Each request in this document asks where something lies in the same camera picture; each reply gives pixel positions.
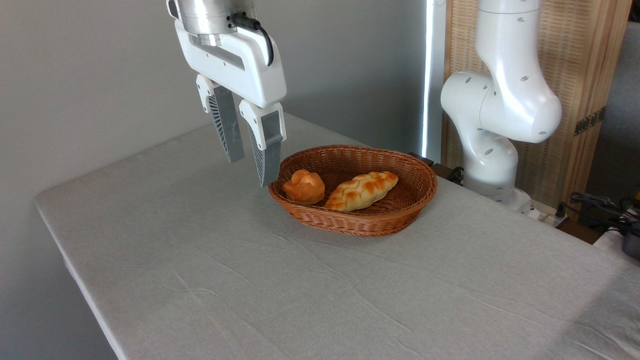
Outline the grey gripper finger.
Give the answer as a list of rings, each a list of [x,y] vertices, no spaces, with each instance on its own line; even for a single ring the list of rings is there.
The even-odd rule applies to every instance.
[[[206,114],[213,118],[222,148],[230,163],[245,157],[233,92],[206,76],[196,76],[199,98]]]
[[[279,177],[281,142],[287,139],[282,105],[261,108],[242,100],[238,108],[247,121],[260,186],[267,187]]]

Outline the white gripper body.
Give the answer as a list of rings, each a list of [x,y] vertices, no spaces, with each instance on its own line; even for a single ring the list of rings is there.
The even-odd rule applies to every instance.
[[[265,108],[283,100],[287,93],[281,55],[274,39],[270,66],[268,44],[259,31],[238,29],[220,34],[218,46],[202,45],[176,19],[174,29],[190,68],[234,94]]]

